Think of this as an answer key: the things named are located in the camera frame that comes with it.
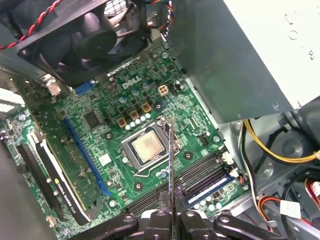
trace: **blue connector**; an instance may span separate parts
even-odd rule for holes
[[[98,169],[96,168],[96,166],[94,164],[94,161],[91,159],[89,153],[85,149],[85,146],[83,145],[82,141],[80,140],[80,137],[78,136],[76,130],[72,126],[71,121],[69,119],[65,118],[65,119],[62,120],[62,122],[64,123],[64,125],[68,129],[70,135],[72,136],[72,138],[73,138],[76,146],[78,147],[79,151],[81,152],[83,158],[88,163],[93,175],[96,178],[96,182],[99,185],[99,187],[101,188],[102,192],[104,194],[110,196],[111,192],[108,191],[108,189],[107,189],[107,187],[106,187],[106,185],[104,183],[104,179],[100,175]]]
[[[94,87],[93,83],[86,82],[86,83],[74,88],[74,91],[75,91],[75,93],[77,95],[81,95],[81,94],[84,94],[84,93],[88,92],[93,87]]]

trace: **black wire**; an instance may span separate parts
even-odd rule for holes
[[[253,192],[254,192],[254,195],[257,196],[257,181],[256,181],[256,174],[254,172],[254,168],[252,167],[249,159],[248,159],[248,155],[246,153],[246,134],[247,133],[247,128],[246,126],[243,124],[243,127],[242,127],[242,136],[240,136],[241,138],[241,149],[240,151],[242,152],[243,154],[243,160],[245,161],[245,163],[248,165],[248,168],[249,168],[249,171],[250,171],[250,174],[252,175],[252,182],[253,182]]]
[[[284,128],[279,128],[277,130],[275,130],[273,133],[271,133],[268,137],[268,141],[266,142],[266,148],[270,149],[272,147],[272,145],[274,144],[276,138],[284,131]],[[268,153],[266,151],[263,151],[263,154],[260,158],[260,161],[258,162],[258,164],[256,165],[254,172],[257,173],[260,168],[263,166],[263,164],[265,163],[266,158],[268,157]]]
[[[250,124],[253,132],[255,132],[250,120],[248,120],[248,123]],[[268,137],[268,141],[265,145],[266,148],[270,149],[272,147],[273,143],[275,142],[276,138],[285,130],[286,129],[284,127],[282,127],[282,128],[277,129],[276,131],[274,131],[272,134],[270,134]],[[297,133],[303,135],[308,140],[308,142],[311,144],[314,151],[317,151],[319,149],[319,144],[317,143],[317,141],[312,136],[310,136],[306,131],[302,130],[299,127],[295,127],[295,126],[291,126],[291,131],[294,131],[294,132],[297,132]],[[259,147],[263,151],[263,154],[260,158],[260,161],[258,162],[258,164],[256,165],[256,167],[254,169],[255,173],[257,173],[260,170],[260,168],[263,166],[267,157],[271,158],[272,160],[274,160],[278,163],[288,164],[288,163],[283,162],[283,161],[277,159],[276,157],[272,156],[270,153],[266,152],[261,146],[259,146]]]

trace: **sticker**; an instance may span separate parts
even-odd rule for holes
[[[111,158],[110,158],[109,154],[106,153],[105,155],[99,157],[99,161],[100,161],[102,167],[104,167],[108,163],[111,163]]]
[[[295,201],[280,201],[280,214],[301,219],[300,203]]]

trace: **label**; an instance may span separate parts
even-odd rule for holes
[[[106,153],[105,155],[99,157],[99,162],[101,163],[102,167],[111,163],[111,158],[110,158],[109,154]]]
[[[280,214],[287,215],[296,219],[301,219],[300,203],[295,201],[281,200]]]
[[[129,80],[128,82],[125,82],[122,84],[123,89],[127,89],[131,86],[133,86],[134,84],[140,82],[142,79],[139,76],[136,76],[134,78],[132,78],[131,80]]]

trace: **pcie slot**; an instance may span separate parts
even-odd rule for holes
[[[81,152],[83,158],[88,163],[93,175],[96,178],[96,182],[97,182],[98,186],[101,188],[101,190],[103,191],[104,194],[110,195],[111,193],[108,191],[107,186],[104,183],[104,179],[100,175],[98,169],[96,168],[96,165],[95,165],[94,161],[91,159],[91,157],[90,157],[89,153],[87,152],[85,146],[83,145],[82,141],[80,140],[80,137],[78,136],[76,130],[72,126],[71,121],[69,119],[65,118],[65,119],[62,120],[62,122],[64,123],[64,125],[66,126],[66,128],[69,131],[70,135],[72,136],[72,138],[73,138],[77,148]]]
[[[36,184],[38,185],[39,189],[41,190],[44,199],[48,203],[49,207],[55,211],[57,216],[63,220],[63,210],[60,205],[59,200],[54,195],[54,191],[51,186],[47,183],[47,178],[42,172],[36,158],[34,157],[32,151],[30,150],[27,144],[22,144],[16,147],[18,152],[21,154],[26,167],[31,172]]]
[[[210,154],[205,159],[197,162],[195,165],[190,166],[184,172],[178,174],[174,178],[175,187],[188,186],[198,179],[203,177],[203,173],[212,171],[214,173],[221,171],[221,163],[217,162],[220,154]],[[141,197],[139,200],[129,204],[126,208],[128,213],[140,214],[142,211],[152,208],[159,202],[159,195],[161,192],[168,190],[168,183],[163,183],[151,191],[147,196]]]

